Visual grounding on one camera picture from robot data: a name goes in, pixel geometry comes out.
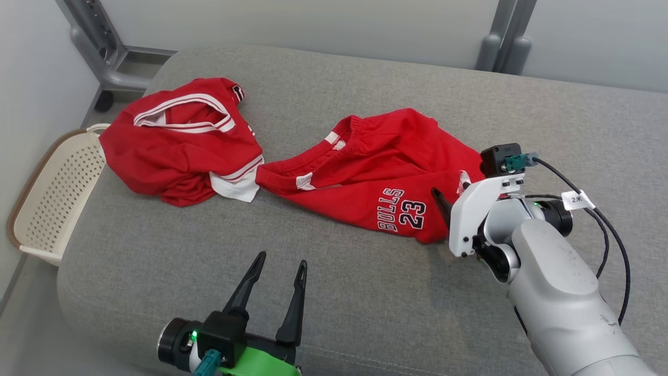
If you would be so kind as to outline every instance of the floor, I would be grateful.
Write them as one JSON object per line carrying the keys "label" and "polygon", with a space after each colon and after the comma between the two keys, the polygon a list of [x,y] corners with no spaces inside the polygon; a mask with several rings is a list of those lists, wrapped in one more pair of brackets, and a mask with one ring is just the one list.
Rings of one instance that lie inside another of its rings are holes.
{"label": "floor", "polygon": [[[119,71],[152,77],[167,57],[130,54]],[[115,92],[105,113],[92,112],[82,126],[111,123],[140,92]],[[65,321],[58,304],[58,269],[28,256],[0,316],[0,375],[146,375],[89,346]]]}

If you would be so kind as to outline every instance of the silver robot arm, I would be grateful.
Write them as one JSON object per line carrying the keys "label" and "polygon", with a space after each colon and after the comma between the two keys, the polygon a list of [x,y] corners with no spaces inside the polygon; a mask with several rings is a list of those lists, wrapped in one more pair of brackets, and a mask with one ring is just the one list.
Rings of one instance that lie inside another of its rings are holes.
{"label": "silver robot arm", "polygon": [[552,225],[527,219],[512,243],[522,265],[508,298],[550,375],[656,375],[601,298],[596,276]]}
{"label": "silver robot arm", "polygon": [[[492,151],[498,155],[490,156]],[[452,206],[434,194],[450,229],[450,251],[456,257],[476,254],[508,285],[531,348],[551,376],[656,375],[624,335],[596,276],[564,238],[572,229],[570,212],[561,202],[519,195],[524,169],[508,171],[502,153],[521,151],[509,144],[481,153],[489,177],[469,185]]]}

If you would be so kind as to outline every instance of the label sticker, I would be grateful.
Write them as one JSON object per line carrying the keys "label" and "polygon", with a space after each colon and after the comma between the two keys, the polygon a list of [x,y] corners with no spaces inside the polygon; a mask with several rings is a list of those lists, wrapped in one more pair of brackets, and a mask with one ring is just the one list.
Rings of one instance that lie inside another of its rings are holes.
{"label": "label sticker", "polygon": [[596,207],[587,197],[585,191],[580,191],[580,194],[575,193],[575,191],[564,192],[561,194],[561,199],[564,200],[564,207],[568,211],[586,207],[594,209]]}

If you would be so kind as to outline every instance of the white wall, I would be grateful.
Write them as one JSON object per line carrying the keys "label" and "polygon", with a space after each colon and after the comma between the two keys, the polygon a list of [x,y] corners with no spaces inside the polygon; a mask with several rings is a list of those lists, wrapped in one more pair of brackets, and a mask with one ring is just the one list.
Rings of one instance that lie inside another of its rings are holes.
{"label": "white wall", "polygon": [[668,92],[668,1],[538,0],[523,76]]}
{"label": "white wall", "polygon": [[473,68],[498,0],[103,0],[126,45],[226,41]]}
{"label": "white wall", "polygon": [[[55,1],[5,0],[0,12],[0,217],[51,143],[81,126],[98,81],[69,40]],[[0,296],[20,252],[0,236]]]}

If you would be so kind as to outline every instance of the gray cushion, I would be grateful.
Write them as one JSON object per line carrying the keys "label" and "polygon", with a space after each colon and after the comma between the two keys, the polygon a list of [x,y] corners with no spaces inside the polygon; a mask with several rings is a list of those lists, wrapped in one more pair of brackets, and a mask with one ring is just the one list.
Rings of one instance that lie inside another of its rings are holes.
{"label": "gray cushion", "polygon": [[[267,161],[322,140],[343,117],[413,107],[471,147],[518,142],[586,190],[624,239],[633,289],[623,328],[650,366],[668,373],[668,95],[257,46],[180,52],[149,92],[225,76]],[[529,170],[533,193],[565,186]],[[603,239],[576,213],[569,237],[597,267]],[[132,193],[105,169],[68,245],[58,278],[67,319],[117,357],[160,367],[156,341],[176,316],[223,307],[260,251],[262,277],[248,329],[273,336],[299,261],[309,263],[303,342],[306,375],[537,375],[544,371],[483,263],[337,223],[266,191],[252,203],[213,197],[177,208]],[[601,292],[623,297],[612,247]]]}

